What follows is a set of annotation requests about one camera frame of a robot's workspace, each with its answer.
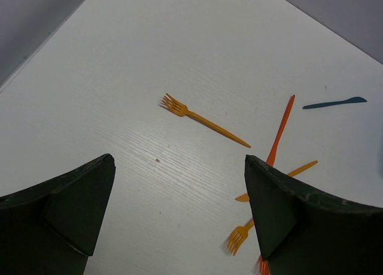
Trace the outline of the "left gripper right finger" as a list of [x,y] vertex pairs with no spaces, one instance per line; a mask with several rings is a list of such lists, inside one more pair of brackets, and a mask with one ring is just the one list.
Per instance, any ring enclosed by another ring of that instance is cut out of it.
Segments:
[[381,274],[382,209],[296,180],[258,157],[245,182],[262,259],[272,274]]

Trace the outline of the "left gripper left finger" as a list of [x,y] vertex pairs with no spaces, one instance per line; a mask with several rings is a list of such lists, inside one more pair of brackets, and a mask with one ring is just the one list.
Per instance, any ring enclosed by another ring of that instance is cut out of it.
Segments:
[[114,158],[104,154],[1,197],[1,274],[83,274],[114,178]]

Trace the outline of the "yellow fork near left arm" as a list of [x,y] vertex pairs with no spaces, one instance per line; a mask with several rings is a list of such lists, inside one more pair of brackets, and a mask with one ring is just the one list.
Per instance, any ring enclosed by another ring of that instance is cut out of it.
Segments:
[[207,126],[208,128],[214,130],[215,132],[239,143],[242,146],[245,146],[247,148],[251,148],[251,146],[246,143],[244,140],[240,139],[236,135],[232,134],[231,132],[225,130],[224,128],[218,126],[217,124],[205,119],[204,117],[198,115],[195,112],[192,112],[188,109],[188,107],[177,101],[175,98],[170,96],[170,94],[166,93],[165,96],[162,99],[162,104],[173,114],[176,114],[179,117],[190,117],[193,120],[196,120],[197,122]]

